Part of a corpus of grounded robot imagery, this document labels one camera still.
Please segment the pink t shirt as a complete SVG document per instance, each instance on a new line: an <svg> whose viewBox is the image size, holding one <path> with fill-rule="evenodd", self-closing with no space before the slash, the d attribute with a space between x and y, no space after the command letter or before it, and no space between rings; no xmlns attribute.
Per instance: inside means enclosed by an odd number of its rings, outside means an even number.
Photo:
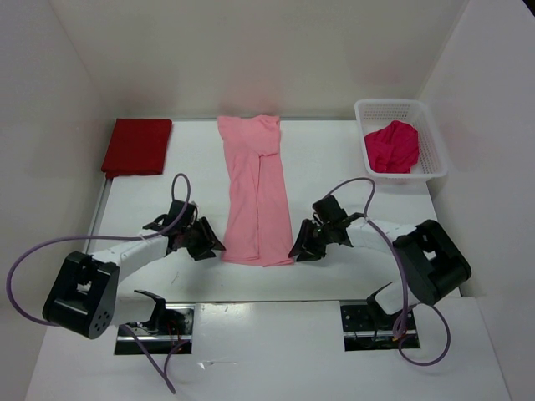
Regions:
<svg viewBox="0 0 535 401"><path fill-rule="evenodd" d="M277 116L220 116L218 132L230 180L222 260L249 266L293 264L293 233Z"/></svg>

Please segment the dark red t shirt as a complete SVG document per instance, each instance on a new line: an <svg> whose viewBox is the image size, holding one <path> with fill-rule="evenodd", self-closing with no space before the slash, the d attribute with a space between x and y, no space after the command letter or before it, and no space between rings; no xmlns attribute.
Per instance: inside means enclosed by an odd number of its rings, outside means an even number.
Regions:
<svg viewBox="0 0 535 401"><path fill-rule="evenodd" d="M105 177L161 175L171 128L169 119L117 119L101 166Z"/></svg>

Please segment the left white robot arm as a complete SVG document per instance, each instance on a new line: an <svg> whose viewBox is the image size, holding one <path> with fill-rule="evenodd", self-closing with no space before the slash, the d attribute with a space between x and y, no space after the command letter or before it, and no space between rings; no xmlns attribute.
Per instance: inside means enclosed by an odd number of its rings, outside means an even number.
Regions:
<svg viewBox="0 0 535 401"><path fill-rule="evenodd" d="M195 261L225 250L205 217L181 218L172 228L170 223L159 216L133 241L68 254L44 303L44 321L95 339L112 323L118 286L129 275L181 248Z"/></svg>

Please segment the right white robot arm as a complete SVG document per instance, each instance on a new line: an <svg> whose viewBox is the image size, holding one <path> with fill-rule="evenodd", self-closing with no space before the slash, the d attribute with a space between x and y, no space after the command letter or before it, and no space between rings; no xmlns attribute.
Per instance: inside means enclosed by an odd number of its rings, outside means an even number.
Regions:
<svg viewBox="0 0 535 401"><path fill-rule="evenodd" d="M302 222L289 256L299 262L318 261L326 257L330 244L394 257L400 279L367 300L367 319L376 328L388 327L396 314L411 307L436 305L472 275L466 258L433 220L410 226L372 221L358 212L332 221L316 216Z"/></svg>

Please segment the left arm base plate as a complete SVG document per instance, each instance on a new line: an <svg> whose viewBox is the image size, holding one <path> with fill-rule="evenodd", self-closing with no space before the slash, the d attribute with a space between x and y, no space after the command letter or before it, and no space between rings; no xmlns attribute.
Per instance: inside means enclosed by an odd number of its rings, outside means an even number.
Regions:
<svg viewBox="0 0 535 401"><path fill-rule="evenodd" d="M126 323L151 355L191 354L195 305L158 300L148 317Z"/></svg>

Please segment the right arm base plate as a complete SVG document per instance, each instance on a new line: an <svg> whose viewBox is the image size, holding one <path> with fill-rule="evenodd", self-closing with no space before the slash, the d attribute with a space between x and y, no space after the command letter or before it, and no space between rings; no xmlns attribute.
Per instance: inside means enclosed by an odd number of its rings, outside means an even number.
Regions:
<svg viewBox="0 0 535 401"><path fill-rule="evenodd" d="M339 307L346 352L398 348L392 328L401 312L393 315L386 315L380 309L371 312L365 300L341 302Z"/></svg>

